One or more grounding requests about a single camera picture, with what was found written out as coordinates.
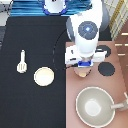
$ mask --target black cable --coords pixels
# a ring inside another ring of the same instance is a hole
[[[67,29],[65,29],[64,31],[62,31],[62,33],[59,35],[59,37],[57,38],[57,41],[56,41],[56,43],[55,43],[55,45],[54,45],[54,48],[53,48],[53,65],[54,65],[55,70],[66,70],[67,68],[70,68],[70,67],[73,66],[73,65],[71,65],[71,66],[66,67],[66,68],[57,69],[57,68],[56,68],[56,65],[55,65],[55,59],[54,59],[54,58],[55,58],[55,49],[56,49],[58,40],[60,39],[60,37],[64,34],[64,32],[65,32],[66,30],[67,30]]]

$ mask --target white bowl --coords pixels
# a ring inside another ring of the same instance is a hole
[[[48,67],[39,68],[34,74],[34,80],[40,86],[50,85],[54,80],[54,72]]]
[[[80,119],[91,127],[105,127],[115,116],[112,97],[98,87],[83,89],[76,98],[76,111]]]

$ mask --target blue cloth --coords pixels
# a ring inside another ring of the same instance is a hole
[[[42,0],[14,0],[10,16],[46,16]],[[90,0],[68,1],[68,10],[61,16],[70,16],[89,9]]]

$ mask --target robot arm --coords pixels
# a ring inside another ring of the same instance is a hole
[[[102,23],[102,1],[91,2],[92,9],[72,15],[66,22],[68,36],[75,45],[66,49],[65,64],[75,64],[91,56],[92,62],[105,59],[106,52],[95,53]]]

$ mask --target black table surface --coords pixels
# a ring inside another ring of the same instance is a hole
[[[9,17],[0,53],[0,128],[65,128],[65,43],[68,17]],[[26,51],[26,73],[17,72],[21,50]],[[53,83],[40,87],[34,81],[38,68],[55,73]]]

